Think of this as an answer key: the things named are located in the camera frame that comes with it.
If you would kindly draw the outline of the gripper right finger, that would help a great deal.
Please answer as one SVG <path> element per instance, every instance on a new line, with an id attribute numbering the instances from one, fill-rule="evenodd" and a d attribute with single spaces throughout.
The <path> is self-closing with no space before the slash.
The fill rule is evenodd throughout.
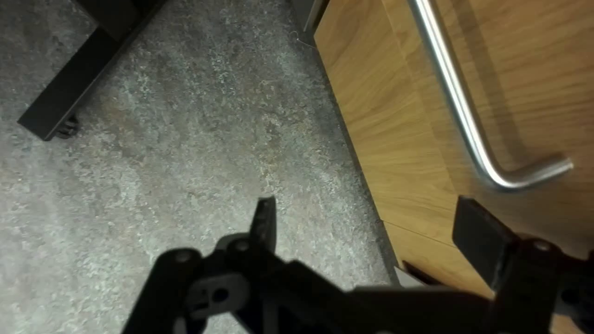
<path id="1" fill-rule="evenodd" d="M 570 256 L 541 238 L 522 238 L 475 199 L 456 204 L 452 241 L 494 292 L 493 334 L 550 334 L 554 315 L 594 334 L 594 249 Z"/>

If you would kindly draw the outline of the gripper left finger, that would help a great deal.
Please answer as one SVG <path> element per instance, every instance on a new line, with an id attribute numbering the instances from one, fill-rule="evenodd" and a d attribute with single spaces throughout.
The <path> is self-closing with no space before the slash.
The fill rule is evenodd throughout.
<path id="1" fill-rule="evenodd" d="M 300 262 L 275 254 L 276 201 L 260 198 L 250 230 L 222 237 L 211 254 L 158 256 L 122 334 L 204 334 L 229 314 L 248 334 L 353 334 L 346 294 Z"/>

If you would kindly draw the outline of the wooden cabinet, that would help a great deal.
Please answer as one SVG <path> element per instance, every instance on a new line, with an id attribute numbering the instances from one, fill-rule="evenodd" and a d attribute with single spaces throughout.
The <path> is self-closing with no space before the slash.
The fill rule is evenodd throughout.
<path id="1" fill-rule="evenodd" d="M 327 0 L 314 41 L 398 263 L 594 334 L 594 0 Z"/>

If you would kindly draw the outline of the wooden drawer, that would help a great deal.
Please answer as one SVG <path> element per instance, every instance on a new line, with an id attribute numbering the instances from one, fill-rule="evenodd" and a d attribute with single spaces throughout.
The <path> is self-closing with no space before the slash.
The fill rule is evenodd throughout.
<path id="1" fill-rule="evenodd" d="M 315 41 L 380 218 L 451 243 L 458 195 L 578 257 L 594 249 L 594 0 L 433 0 L 505 171 L 573 169 L 519 193 L 481 180 L 407 0 L 329 0 Z"/>

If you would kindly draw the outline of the black metal stand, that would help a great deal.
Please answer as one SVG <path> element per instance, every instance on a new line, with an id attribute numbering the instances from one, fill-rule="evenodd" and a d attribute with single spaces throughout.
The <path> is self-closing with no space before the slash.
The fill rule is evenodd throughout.
<path id="1" fill-rule="evenodd" d="M 18 120 L 37 138 L 69 139 L 80 131 L 77 104 L 135 40 L 167 0 L 72 0 L 97 28 Z"/>

